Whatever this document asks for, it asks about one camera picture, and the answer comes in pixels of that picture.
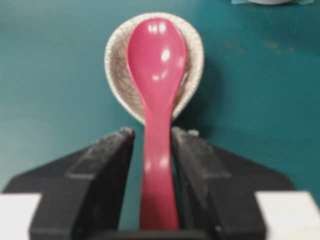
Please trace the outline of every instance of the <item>bowl rim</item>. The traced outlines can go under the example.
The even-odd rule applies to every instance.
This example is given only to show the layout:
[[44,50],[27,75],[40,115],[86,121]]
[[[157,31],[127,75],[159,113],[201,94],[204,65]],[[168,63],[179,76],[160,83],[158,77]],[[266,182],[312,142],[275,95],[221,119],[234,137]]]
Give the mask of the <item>bowl rim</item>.
[[195,79],[193,81],[193,85],[190,89],[188,89],[187,92],[187,96],[185,98],[182,98],[182,100],[174,107],[173,111],[172,111],[172,121],[174,121],[178,115],[182,112],[182,110],[185,108],[185,106],[189,103],[189,101],[191,100],[191,98],[194,96],[201,78],[202,78],[202,74],[203,74],[203,70],[204,70],[204,66],[205,66],[205,51],[204,51],[204,45],[202,42],[202,39],[198,33],[198,31],[186,20],[184,20],[183,18],[176,16],[174,14],[171,13],[167,13],[167,12],[146,12],[146,13],[142,13],[139,15],[136,15],[134,17],[131,17],[130,19],[126,20],[125,22],[123,22],[122,24],[120,24],[111,34],[110,38],[108,39],[106,46],[105,46],[105,51],[104,51],[104,70],[105,70],[105,74],[106,74],[106,78],[107,78],[107,82],[111,88],[111,91],[113,93],[113,95],[115,96],[115,98],[117,99],[117,101],[125,108],[125,110],[127,112],[129,112],[138,122],[140,122],[141,124],[145,124],[145,119],[144,117],[141,117],[137,112],[135,112],[128,104],[127,102],[121,97],[121,93],[118,91],[118,88],[115,85],[115,80],[112,77],[112,73],[110,70],[110,65],[111,65],[111,55],[112,55],[112,46],[114,45],[115,42],[115,38],[117,37],[116,33],[117,30],[120,29],[121,27],[127,25],[129,22],[133,22],[133,20],[139,20],[139,19],[150,19],[150,18],[166,18],[169,21],[173,22],[173,24],[175,24],[175,26],[177,27],[177,29],[179,31],[180,28],[179,26],[175,23],[175,21],[180,21],[181,23],[187,24],[188,27],[190,27],[193,31],[193,34],[195,34],[195,37],[197,41],[199,41],[199,46],[197,46],[197,48],[199,49],[199,54],[200,56],[200,61],[197,62],[196,67],[196,74],[193,76],[192,79]]

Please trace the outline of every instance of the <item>teal table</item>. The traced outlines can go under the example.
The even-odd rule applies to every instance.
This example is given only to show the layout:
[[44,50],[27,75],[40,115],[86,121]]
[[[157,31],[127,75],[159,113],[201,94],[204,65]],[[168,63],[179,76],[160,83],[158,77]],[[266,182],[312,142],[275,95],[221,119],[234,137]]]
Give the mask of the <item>teal table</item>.
[[143,127],[107,84],[113,30],[145,12],[189,21],[205,47],[203,78],[174,125],[287,174],[320,204],[320,2],[229,0],[0,3],[0,189],[21,171],[135,129],[121,229],[138,227]]

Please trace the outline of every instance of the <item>clamp jaw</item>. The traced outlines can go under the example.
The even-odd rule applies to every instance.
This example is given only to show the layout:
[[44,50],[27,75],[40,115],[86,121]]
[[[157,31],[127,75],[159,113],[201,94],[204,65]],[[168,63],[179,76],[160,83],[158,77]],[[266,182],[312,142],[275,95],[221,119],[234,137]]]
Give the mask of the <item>clamp jaw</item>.
[[[134,145],[134,131],[126,127],[15,176],[0,194],[0,224],[6,225],[0,239],[275,240],[282,234],[283,240],[293,240],[306,227],[306,239],[320,239],[315,202],[309,193],[296,191],[287,176],[178,127],[171,133],[183,229],[117,231]],[[29,202],[33,210],[26,215]],[[23,204],[21,212],[15,203]],[[306,210],[297,213],[297,205]],[[275,214],[277,208],[282,215]],[[14,216],[24,221],[20,228]],[[281,217],[290,223],[282,225]]]

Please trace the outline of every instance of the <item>stain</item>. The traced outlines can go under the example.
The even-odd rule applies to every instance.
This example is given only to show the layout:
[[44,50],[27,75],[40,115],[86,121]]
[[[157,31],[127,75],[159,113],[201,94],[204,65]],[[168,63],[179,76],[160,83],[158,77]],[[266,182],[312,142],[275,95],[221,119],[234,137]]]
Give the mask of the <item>stain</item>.
[[233,47],[233,45],[234,45],[234,41],[226,41],[225,43],[224,43],[224,46],[227,48],[227,49],[231,49],[232,47]]
[[293,53],[295,49],[293,47],[288,47],[286,50],[290,53]]
[[238,51],[242,54],[246,54],[246,50],[244,48],[238,48]]
[[279,43],[275,42],[275,41],[265,41],[263,42],[263,44],[270,49],[276,49],[279,47]]

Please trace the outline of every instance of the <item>crackle glaze bowl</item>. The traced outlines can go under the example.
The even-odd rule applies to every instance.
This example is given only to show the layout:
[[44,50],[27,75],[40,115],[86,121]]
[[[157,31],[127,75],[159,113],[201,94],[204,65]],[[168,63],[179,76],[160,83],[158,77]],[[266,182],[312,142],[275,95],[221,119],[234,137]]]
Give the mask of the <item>crackle glaze bowl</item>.
[[139,23],[149,18],[165,18],[173,22],[186,44],[187,63],[181,85],[176,93],[172,120],[181,113],[195,94],[205,64],[204,47],[200,35],[190,23],[178,16],[164,12],[151,12],[135,16],[121,24],[106,44],[104,53],[106,78],[116,99],[142,124],[145,124],[144,109],[127,68],[126,54],[131,33]]

